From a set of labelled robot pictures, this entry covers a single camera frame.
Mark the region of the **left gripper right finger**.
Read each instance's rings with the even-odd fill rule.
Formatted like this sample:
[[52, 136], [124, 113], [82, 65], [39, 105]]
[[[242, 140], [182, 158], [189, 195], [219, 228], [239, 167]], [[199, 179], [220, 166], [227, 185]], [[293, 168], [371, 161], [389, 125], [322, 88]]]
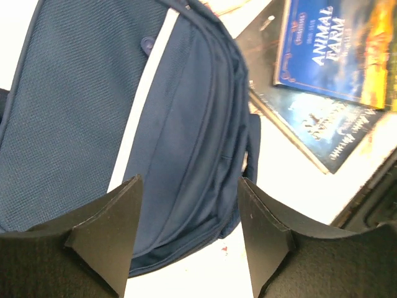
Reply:
[[396, 223], [350, 232], [317, 222], [240, 179], [255, 297], [395, 297]]

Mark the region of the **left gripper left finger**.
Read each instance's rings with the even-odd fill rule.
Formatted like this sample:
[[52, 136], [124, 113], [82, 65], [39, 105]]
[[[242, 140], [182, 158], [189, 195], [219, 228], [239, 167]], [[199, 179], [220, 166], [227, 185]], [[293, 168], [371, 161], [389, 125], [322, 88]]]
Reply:
[[141, 176], [25, 232], [1, 234], [1, 297], [123, 297]]

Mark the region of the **navy blue student backpack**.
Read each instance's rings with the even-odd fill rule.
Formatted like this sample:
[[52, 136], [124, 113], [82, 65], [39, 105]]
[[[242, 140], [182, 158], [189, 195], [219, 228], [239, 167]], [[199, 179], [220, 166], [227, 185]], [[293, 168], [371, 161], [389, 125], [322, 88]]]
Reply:
[[1, 122], [1, 231], [25, 231], [135, 175], [131, 277], [227, 237], [255, 179], [248, 70], [200, 1], [39, 1]]

